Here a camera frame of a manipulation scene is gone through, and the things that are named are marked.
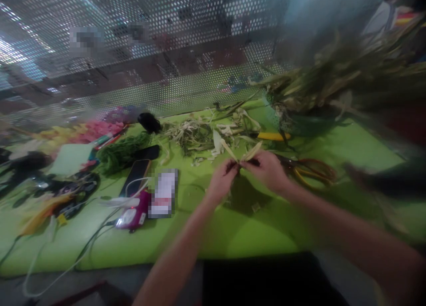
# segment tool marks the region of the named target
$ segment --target yellow handle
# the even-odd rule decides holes
[[[286,139],[289,139],[291,137],[291,135],[288,134],[288,133],[285,133],[285,137],[286,137]],[[272,140],[272,141],[284,141],[283,137],[279,133],[261,132],[261,133],[259,133],[257,138],[261,138],[261,139],[264,139],[264,140]]]
[[[319,180],[319,181],[321,181],[321,182],[323,182],[326,186],[331,186],[333,183],[329,180],[329,179],[326,179],[326,178],[324,178],[324,177],[322,177],[322,176],[320,176],[320,175],[318,175],[318,174],[315,174],[315,173],[313,173],[313,172],[310,172],[310,171],[305,171],[305,170],[303,170],[303,169],[297,169],[297,168],[294,168],[294,170],[293,170],[293,172],[294,172],[294,174],[296,175],[296,177],[299,179],[299,181],[303,184],[303,185],[305,185],[305,186],[307,186],[307,187],[309,187],[309,188],[312,188],[312,189],[320,189],[320,188],[316,188],[316,187],[314,187],[314,186],[312,186],[312,185],[310,185],[304,178],[303,178],[303,176],[302,176],[302,174],[304,175],[304,176],[307,176],[307,177],[313,177],[313,178],[315,178],[315,179],[317,179],[317,180]]]

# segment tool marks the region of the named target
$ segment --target phone screen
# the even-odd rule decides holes
[[[133,163],[132,169],[130,170],[129,175],[127,176],[126,182],[121,189],[119,197],[126,197],[126,187],[127,185],[134,180],[143,178],[146,176],[148,169],[150,168],[151,161],[150,160],[138,160]],[[141,185],[145,183],[145,180],[134,182],[127,188],[127,197],[135,194]]]
[[[174,197],[178,183],[178,170],[169,169],[158,175],[154,198],[148,207],[149,218],[170,217],[174,210]]]

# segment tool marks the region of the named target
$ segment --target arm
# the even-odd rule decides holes
[[[373,277],[395,304],[406,305],[417,300],[426,262],[416,250],[292,183],[274,154],[262,151],[255,159],[259,166],[247,162],[241,166],[277,195],[303,209],[314,229]]]
[[[204,228],[231,188],[238,165],[227,160],[212,176],[201,204],[186,222],[172,246],[154,264],[133,306],[172,305],[185,285],[200,249]]]

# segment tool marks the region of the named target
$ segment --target hand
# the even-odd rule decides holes
[[[205,192],[205,199],[213,202],[216,206],[222,201],[232,185],[234,177],[237,175],[239,165],[233,159],[225,160],[213,173],[210,185]]]
[[[285,174],[280,160],[275,154],[263,150],[257,152],[253,159],[259,162],[259,166],[249,162],[240,162],[240,165],[265,184],[268,189],[282,196],[283,191],[291,186],[292,182]]]

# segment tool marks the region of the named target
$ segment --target pink hot glue gun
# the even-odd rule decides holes
[[[143,190],[138,197],[131,201],[133,206],[125,208],[123,214],[115,224],[115,227],[129,229],[129,232],[133,233],[143,225],[148,216],[148,206],[151,203],[151,194],[146,190]]]

